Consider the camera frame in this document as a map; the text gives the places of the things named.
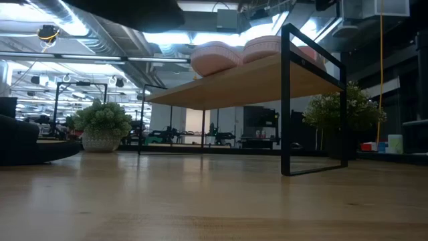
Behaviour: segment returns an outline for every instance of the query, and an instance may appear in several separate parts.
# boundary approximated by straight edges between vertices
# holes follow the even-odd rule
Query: white container
[[[403,136],[388,135],[388,147],[391,153],[403,154]]]

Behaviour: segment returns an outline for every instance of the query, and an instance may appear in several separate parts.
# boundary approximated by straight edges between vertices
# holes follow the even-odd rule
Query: small shelf
[[[337,79],[297,54],[291,52],[290,60],[291,98],[338,92],[343,89]],[[243,106],[280,99],[281,54],[146,97],[147,102],[195,110]]]

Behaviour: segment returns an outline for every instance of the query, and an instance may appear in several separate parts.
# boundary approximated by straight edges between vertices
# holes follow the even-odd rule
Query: ceiling pipe
[[[125,54],[89,13],[66,5],[61,0],[26,1],[42,13],[52,16],[53,21],[68,34],[86,37],[85,39],[78,39],[78,41],[96,55],[123,56]],[[149,84],[153,84],[131,63],[126,63],[117,68],[128,74],[132,83],[139,88],[144,86],[144,83],[140,81],[142,79]]]

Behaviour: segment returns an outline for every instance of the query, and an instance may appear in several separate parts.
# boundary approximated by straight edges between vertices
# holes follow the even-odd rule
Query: wooden table surface
[[[0,240],[428,240],[428,167],[349,165],[282,177],[279,157],[123,152],[0,167]]]

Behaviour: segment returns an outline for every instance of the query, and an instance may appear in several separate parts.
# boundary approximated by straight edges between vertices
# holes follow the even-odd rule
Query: white pot
[[[89,152],[113,152],[120,144],[120,139],[112,137],[109,132],[101,133],[101,135],[92,135],[83,133],[82,144],[85,151]]]

